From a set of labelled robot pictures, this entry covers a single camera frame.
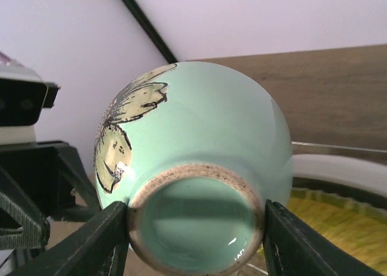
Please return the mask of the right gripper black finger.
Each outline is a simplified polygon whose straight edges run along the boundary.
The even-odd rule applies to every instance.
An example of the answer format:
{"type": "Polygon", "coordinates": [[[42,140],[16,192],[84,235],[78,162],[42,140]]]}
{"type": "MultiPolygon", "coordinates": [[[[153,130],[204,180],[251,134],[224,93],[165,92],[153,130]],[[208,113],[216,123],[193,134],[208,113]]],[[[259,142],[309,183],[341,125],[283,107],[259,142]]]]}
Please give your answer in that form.
{"type": "Polygon", "coordinates": [[[279,202],[265,202],[263,244],[269,275],[380,275],[329,242],[279,202]]]}

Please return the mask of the mint green small bowl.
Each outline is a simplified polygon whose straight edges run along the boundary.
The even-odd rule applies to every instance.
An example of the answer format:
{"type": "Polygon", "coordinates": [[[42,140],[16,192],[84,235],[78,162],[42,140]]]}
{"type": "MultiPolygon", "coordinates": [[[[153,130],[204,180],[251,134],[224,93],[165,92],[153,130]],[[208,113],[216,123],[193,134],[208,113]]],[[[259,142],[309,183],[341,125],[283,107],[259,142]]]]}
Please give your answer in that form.
{"type": "Polygon", "coordinates": [[[125,86],[94,143],[100,206],[126,204],[131,249],[165,275],[230,275],[262,243],[265,202],[286,204],[290,133],[270,94],[208,62],[125,86]]]}

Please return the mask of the white plate blue spiral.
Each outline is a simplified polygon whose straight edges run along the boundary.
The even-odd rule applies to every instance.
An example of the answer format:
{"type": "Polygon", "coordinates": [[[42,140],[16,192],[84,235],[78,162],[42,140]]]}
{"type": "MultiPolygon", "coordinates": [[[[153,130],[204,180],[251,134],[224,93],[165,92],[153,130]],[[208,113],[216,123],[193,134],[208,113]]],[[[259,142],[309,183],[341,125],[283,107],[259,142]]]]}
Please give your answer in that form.
{"type": "Polygon", "coordinates": [[[293,175],[365,190],[386,196],[386,166],[336,155],[292,156],[293,175]]]}

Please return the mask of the wire dish rack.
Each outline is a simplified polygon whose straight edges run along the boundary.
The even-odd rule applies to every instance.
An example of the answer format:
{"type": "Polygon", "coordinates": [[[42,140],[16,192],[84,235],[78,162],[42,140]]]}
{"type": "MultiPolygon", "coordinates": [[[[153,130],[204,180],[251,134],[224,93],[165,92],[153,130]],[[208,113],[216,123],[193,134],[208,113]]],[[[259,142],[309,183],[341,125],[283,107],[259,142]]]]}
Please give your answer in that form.
{"type": "MultiPolygon", "coordinates": [[[[356,147],[332,146],[324,144],[310,144],[293,142],[294,155],[336,155],[370,161],[386,166],[386,151],[377,149],[362,149],[356,147]]],[[[307,188],[320,190],[326,193],[337,194],[342,197],[355,199],[359,202],[370,204],[376,208],[386,210],[386,196],[380,196],[358,188],[349,187],[309,178],[293,177],[293,188],[307,188]]]]}

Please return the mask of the woven bamboo mat round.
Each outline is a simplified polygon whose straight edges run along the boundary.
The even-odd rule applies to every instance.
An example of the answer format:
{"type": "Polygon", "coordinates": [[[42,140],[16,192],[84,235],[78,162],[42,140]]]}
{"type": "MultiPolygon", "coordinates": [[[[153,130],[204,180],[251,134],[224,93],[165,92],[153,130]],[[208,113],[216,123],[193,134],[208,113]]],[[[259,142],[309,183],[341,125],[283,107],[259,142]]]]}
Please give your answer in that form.
{"type": "Polygon", "coordinates": [[[287,208],[338,248],[386,275],[386,210],[307,188],[293,188],[287,208]]]}

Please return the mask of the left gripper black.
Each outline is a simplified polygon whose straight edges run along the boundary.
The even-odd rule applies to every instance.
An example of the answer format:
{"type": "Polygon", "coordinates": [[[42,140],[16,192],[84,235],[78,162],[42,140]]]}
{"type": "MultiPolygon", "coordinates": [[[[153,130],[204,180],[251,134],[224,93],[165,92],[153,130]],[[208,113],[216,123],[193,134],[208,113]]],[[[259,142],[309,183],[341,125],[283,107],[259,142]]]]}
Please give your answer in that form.
{"type": "Polygon", "coordinates": [[[96,189],[68,143],[1,146],[1,249],[43,248],[50,238],[49,217],[70,222],[93,217],[10,275],[123,275],[127,209],[113,202],[99,212],[96,189]]]}

